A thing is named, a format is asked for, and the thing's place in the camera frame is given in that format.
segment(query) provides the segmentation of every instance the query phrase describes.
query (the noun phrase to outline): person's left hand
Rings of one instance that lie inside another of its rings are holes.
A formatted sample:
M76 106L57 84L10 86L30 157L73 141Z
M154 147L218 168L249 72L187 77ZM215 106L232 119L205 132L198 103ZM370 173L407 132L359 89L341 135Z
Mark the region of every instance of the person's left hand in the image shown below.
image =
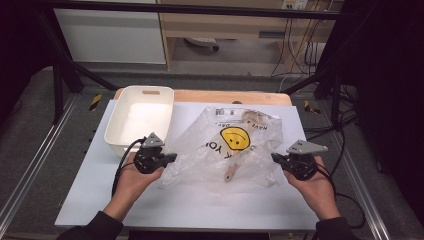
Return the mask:
M132 163L134 157L135 152L130 153L126 164ZM142 174L134 164L125 166L121 170L115 194L103 212L116 220L124 220L134 202L152 182L160 178L163 170L164 168L161 167L151 174Z

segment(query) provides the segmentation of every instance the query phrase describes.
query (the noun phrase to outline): triangular metal bracket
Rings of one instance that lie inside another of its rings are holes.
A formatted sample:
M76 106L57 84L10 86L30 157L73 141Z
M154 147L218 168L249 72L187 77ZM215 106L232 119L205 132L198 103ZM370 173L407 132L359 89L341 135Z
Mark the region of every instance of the triangular metal bracket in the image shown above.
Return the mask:
M150 147L160 147L165 145L165 143L158 137L154 132L152 132L144 141L143 148Z
M298 140L287 149L287 152L294 154L310 154L317 152L325 152L327 150L328 148L326 146L321 146L304 140Z

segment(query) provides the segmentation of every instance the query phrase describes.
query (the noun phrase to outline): human hand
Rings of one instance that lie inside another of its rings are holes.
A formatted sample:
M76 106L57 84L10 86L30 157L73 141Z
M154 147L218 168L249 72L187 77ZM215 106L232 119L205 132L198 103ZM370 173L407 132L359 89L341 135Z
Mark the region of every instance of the human hand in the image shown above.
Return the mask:
M134 164L131 164L134 161L134 157L135 152L130 153L126 166L121 170L115 194L103 210L104 213L118 221L124 220L134 202L152 182L160 178L164 170L161 167L151 174L142 174Z
M320 156L316 156L315 161L317 164L324 166ZM308 206L320 220L340 217L334 198L333 187L324 175L317 172L307 181L299 181L287 171L284 171L284 175L287 177L289 184L302 194Z

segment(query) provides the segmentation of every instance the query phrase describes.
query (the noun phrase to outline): person's arm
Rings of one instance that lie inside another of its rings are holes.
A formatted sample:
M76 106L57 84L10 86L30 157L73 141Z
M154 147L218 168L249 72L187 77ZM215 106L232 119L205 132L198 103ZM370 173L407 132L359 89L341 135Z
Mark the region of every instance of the person's arm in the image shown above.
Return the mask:
M131 153L127 163L134 160ZM152 174L140 173L134 164L122 169L116 192L108 205L99 211L87 226L74 227L62 233L58 240L109 240L116 239L123 228L122 221L127 216L134 202L146 188L162 175L163 168Z
M315 161L324 166L321 157L315 157ZM299 190L308 206L320 220L316 224L320 240L358 239L352 233L346 219L340 215L333 187L325 176L317 172L311 179L299 181L289 172L284 171L284 175L288 182Z

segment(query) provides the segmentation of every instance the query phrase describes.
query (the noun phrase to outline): white box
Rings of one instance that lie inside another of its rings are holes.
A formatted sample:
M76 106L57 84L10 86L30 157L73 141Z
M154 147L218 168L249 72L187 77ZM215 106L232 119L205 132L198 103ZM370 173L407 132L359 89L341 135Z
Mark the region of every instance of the white box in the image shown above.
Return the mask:
M174 107L174 91L168 87L129 86L116 103L105 132L105 141L122 157L137 139L154 132L165 142Z

